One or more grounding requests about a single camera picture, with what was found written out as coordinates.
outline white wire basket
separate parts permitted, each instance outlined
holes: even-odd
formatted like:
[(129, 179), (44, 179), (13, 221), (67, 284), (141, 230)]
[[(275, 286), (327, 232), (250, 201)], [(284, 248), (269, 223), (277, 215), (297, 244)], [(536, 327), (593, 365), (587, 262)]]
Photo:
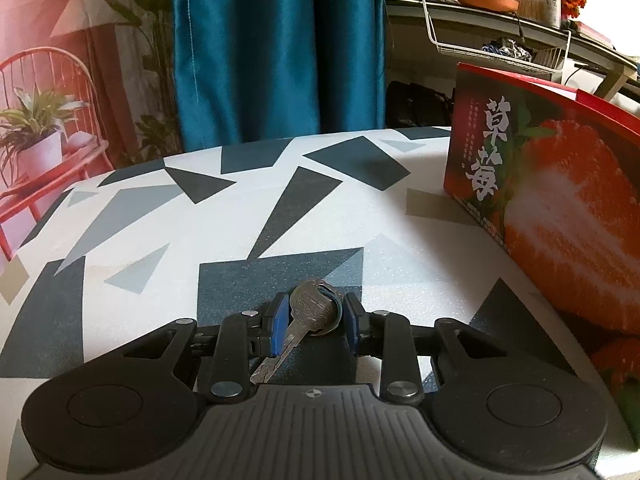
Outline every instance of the white wire basket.
[(489, 60), (505, 64), (510, 68), (517, 70), (518, 72), (524, 72), (533, 76), (547, 76), (551, 80), (560, 80), (562, 77), (562, 67), (566, 63), (569, 56), (569, 47), (571, 46), (571, 31), (567, 31), (566, 45), (546, 48), (538, 51), (533, 59), (533, 62), (522, 61), (514, 59), (512, 57), (501, 56), (500, 54), (494, 54), (493, 52), (485, 52), (484, 50), (478, 50), (477, 48), (471, 48), (468, 46), (443, 43), (438, 41), (436, 36), (436, 30), (433, 26), (433, 21), (427, 8), (427, 0), (422, 0), (422, 8), (424, 9), (424, 19), (427, 25), (427, 34), (429, 41), (436, 47), (438, 53), (444, 56), (453, 56), (460, 59), (474, 60)]

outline blue curtain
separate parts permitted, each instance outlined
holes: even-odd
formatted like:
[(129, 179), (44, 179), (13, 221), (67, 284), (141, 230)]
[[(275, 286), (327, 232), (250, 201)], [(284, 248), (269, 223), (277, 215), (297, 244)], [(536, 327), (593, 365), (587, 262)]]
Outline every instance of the blue curtain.
[(384, 126), (383, 0), (173, 0), (188, 151)]

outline metal ring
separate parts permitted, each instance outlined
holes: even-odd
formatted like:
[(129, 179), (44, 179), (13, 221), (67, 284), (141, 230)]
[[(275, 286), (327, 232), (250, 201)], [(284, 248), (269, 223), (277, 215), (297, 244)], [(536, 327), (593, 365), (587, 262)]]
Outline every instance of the metal ring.
[(330, 332), (333, 332), (336, 328), (338, 328), (338, 325), (340, 325), (340, 320), (342, 319), (342, 301), (340, 300), (340, 295), (338, 294), (338, 292), (336, 292), (332, 288), (329, 288), (328, 283), (320, 283), (318, 285), (318, 292), (335, 303), (335, 306), (338, 308), (338, 314), (335, 316), (335, 321), (331, 324), (331, 326), (319, 330), (318, 332), (309, 332), (308, 334), (311, 336), (327, 335)]

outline wooden chair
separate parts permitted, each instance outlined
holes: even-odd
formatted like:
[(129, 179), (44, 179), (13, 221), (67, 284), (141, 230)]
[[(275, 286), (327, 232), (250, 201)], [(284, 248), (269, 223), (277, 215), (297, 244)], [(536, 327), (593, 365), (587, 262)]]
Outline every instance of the wooden chair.
[[(17, 161), (8, 161), (0, 181), (0, 248), (8, 260), (15, 250), (7, 241), (2, 228), (4, 222), (27, 208), (34, 220), (38, 221), (42, 209), (46, 209), (72, 183), (113, 170), (106, 155), (109, 143), (102, 133), (95, 86), (80, 59), (52, 46), (18, 52), (0, 64), (0, 108), (19, 106), (14, 88), (21, 88), (32, 95), (35, 88), (41, 92), (53, 89), (65, 95), (72, 94), (75, 100), (87, 102), (87, 107), (75, 111), (76, 121), (65, 124), (63, 142), (78, 131), (92, 134), (95, 139), (73, 155), (65, 157), (57, 168), (34, 180), (25, 180)], [(6, 153), (0, 153), (0, 162), (4, 162), (5, 158)], [(37, 204), (41, 199), (46, 202), (44, 207), (42, 202)]]

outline metal key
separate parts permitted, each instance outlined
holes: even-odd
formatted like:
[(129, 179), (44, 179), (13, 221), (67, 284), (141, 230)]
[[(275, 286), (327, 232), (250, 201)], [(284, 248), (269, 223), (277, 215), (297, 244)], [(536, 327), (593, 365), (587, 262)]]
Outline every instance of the metal key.
[(266, 383), (271, 379), (278, 367), (287, 358), (308, 332), (336, 327), (340, 321), (337, 305), (318, 290), (324, 286), (333, 290), (331, 285), (323, 280), (312, 279), (300, 283), (291, 293), (289, 304), (293, 321), (287, 327), (284, 339), (284, 349), (277, 357), (267, 357), (251, 375), (251, 382)]

